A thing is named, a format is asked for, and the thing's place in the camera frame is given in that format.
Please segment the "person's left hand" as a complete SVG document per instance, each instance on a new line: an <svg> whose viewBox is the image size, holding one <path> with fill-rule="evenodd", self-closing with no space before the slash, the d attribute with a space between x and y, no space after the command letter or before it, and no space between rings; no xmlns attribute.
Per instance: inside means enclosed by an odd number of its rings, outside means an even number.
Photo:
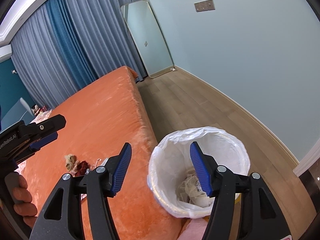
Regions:
<svg viewBox="0 0 320 240"><path fill-rule="evenodd" d="M31 229L37 220L37 207L33 203L33 197L28 190L28 183L26 179L17 172L14 172L17 176L18 186L12 189L13 197L20 201L20 203L14 205L15 212L23 217L23 221Z"/></svg>

